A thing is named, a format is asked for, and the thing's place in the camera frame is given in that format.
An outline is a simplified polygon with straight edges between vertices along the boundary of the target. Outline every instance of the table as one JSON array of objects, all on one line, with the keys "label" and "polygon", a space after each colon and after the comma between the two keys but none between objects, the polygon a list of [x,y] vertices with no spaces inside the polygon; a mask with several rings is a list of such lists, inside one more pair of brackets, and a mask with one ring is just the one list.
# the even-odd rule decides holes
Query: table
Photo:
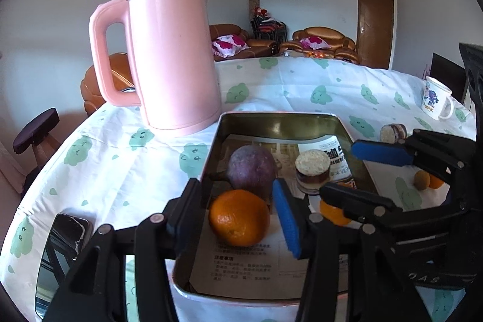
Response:
[{"label": "table", "polygon": [[[423,81],[396,71],[303,57],[225,61],[216,68],[223,111],[335,114],[353,139],[377,140],[388,123],[476,136],[474,117],[457,101],[450,119],[429,118],[420,109]],[[179,196],[190,177],[200,175],[215,130],[216,124],[193,135],[163,139],[155,129],[143,126],[139,108],[106,104],[66,139],[22,200],[0,254],[0,280],[29,321],[39,320],[34,311],[37,273],[55,215],[81,216],[95,228],[105,222],[115,229],[137,225]],[[444,199],[441,193],[415,192],[411,167],[404,173],[369,170],[374,171],[376,186],[384,187],[386,195],[405,209],[433,206]],[[402,179],[404,190],[396,187],[402,184],[396,179]],[[133,282],[129,266],[126,279]],[[463,296],[420,293],[433,319],[440,321]],[[175,290],[173,296],[181,321],[292,322],[296,314],[296,307],[224,307],[187,300]],[[135,314],[132,302],[127,309],[130,316]]]}]

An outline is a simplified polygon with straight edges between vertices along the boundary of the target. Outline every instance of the smartphone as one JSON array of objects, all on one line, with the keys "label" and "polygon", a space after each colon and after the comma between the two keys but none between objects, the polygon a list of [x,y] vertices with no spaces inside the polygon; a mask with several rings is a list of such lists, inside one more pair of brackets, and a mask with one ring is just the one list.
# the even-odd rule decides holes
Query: smartphone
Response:
[{"label": "smartphone", "polygon": [[89,241],[93,225],[81,217],[59,213],[43,249],[40,261],[35,312],[43,319],[60,283]]}]

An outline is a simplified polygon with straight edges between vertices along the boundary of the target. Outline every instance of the purple round vegetable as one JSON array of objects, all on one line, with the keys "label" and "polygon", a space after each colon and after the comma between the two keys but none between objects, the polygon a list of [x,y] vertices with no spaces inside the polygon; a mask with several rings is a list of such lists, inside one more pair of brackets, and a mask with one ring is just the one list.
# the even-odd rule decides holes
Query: purple round vegetable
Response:
[{"label": "purple round vegetable", "polygon": [[233,152],[226,169],[226,177],[234,189],[252,192],[268,198],[277,176],[277,164],[271,153],[261,147],[246,145]]}]

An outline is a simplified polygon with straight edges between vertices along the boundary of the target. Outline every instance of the brown wooden door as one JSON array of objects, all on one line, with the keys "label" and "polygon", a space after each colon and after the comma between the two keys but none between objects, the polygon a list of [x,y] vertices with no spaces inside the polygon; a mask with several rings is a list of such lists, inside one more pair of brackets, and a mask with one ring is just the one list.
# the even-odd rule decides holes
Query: brown wooden door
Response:
[{"label": "brown wooden door", "polygon": [[357,53],[361,65],[389,68],[394,0],[358,0]]}]

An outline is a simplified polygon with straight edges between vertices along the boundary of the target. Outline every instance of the pink and white cushion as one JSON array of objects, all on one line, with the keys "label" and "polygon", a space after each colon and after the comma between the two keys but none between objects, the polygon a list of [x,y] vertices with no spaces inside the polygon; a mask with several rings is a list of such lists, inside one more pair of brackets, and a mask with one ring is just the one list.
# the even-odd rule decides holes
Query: pink and white cushion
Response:
[{"label": "pink and white cushion", "polygon": [[324,49],[330,48],[330,45],[324,39],[317,36],[309,36],[300,40],[300,43],[305,49]]},{"label": "pink and white cushion", "polygon": [[250,48],[245,41],[237,34],[227,34],[225,36],[220,36],[217,38],[220,41],[226,41],[233,44],[234,46],[240,47],[241,50]]},{"label": "pink and white cushion", "polygon": [[242,49],[228,41],[215,40],[212,43],[213,54],[222,58],[229,58],[239,53]]}]

